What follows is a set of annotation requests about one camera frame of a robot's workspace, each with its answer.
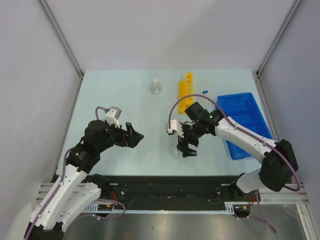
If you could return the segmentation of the yellow test tube rack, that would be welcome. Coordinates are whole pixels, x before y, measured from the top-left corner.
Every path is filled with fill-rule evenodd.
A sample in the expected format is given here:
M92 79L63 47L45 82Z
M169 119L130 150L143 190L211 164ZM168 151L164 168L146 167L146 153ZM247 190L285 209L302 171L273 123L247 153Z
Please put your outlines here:
M193 73L187 72L185 78L181 78L178 83L178 99L194 93ZM185 114L185 110L194 103L192 96L184 98L178 103L178 114Z

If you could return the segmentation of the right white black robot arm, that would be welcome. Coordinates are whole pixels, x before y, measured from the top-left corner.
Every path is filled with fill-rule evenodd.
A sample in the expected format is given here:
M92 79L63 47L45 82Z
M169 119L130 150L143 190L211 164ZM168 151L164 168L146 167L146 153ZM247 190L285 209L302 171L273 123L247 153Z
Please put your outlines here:
M194 157L197 151L189 146L197 147L199 138L204 135L220 137L240 147L261 165L257 170L240 174L231 184L231 196L242 201L254 190L268 188L273 192L289 189L287 183L296 177L298 164L292 145L285 139L275 141L261 136L240 125L219 108L208 112L198 102L185 110L191 123L171 120L167 124L169 134L178 134L177 149L182 157Z

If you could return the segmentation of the small clear glass beaker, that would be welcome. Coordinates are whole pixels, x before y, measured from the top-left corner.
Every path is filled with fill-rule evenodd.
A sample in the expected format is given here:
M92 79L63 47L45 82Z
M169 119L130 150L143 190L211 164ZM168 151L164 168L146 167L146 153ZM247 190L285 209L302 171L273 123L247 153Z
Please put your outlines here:
M169 151L172 159L174 160L179 160L182 156L182 153L178 150L176 143L170 146Z

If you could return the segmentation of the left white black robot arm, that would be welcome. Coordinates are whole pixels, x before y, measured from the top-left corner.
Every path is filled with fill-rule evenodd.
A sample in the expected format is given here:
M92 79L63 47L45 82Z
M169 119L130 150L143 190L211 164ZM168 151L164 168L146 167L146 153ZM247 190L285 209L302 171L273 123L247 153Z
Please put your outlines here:
M80 142L65 153L61 175L31 213L24 239L62 239L69 224L90 203L111 195L110 181L89 173L105 150L113 146L135 148L144 138L131 123L127 122L125 127L102 120L88 123Z

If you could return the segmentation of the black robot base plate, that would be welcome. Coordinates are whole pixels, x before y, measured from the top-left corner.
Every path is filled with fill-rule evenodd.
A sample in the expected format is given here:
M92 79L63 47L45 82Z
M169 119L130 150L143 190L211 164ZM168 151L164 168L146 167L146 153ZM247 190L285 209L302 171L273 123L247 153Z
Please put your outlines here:
M124 204L127 211L215 211L226 202L254 203L256 192L236 189L237 176L105 176L89 175L85 183L101 188L103 199Z

